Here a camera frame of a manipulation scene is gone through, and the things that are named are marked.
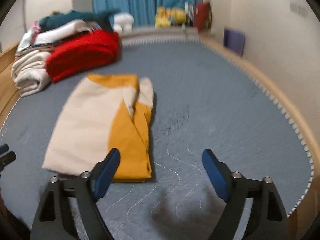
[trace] red object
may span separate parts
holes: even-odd
[[[198,28],[198,31],[203,31],[206,29],[206,21],[210,15],[210,3],[199,2],[195,8],[195,27]]]
[[[52,82],[113,63],[118,56],[119,35],[97,30],[68,41],[47,59],[46,70]]]

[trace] wall outlet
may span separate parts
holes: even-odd
[[[308,8],[295,2],[290,3],[290,11],[302,18],[308,18]]]

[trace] white stuffed toy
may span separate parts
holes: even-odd
[[[118,13],[114,16],[113,30],[119,34],[132,32],[133,16],[130,13]]]

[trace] stack of folded clothes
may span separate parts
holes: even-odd
[[[111,14],[71,11],[34,22],[12,64],[11,77],[21,97],[40,92],[51,81],[114,62],[119,36],[109,23]]]

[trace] yellow and beige garment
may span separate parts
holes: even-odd
[[[42,168],[79,175],[91,171],[111,148],[120,151],[115,181],[151,178],[149,123],[153,108],[150,79],[135,75],[83,78],[55,125]]]

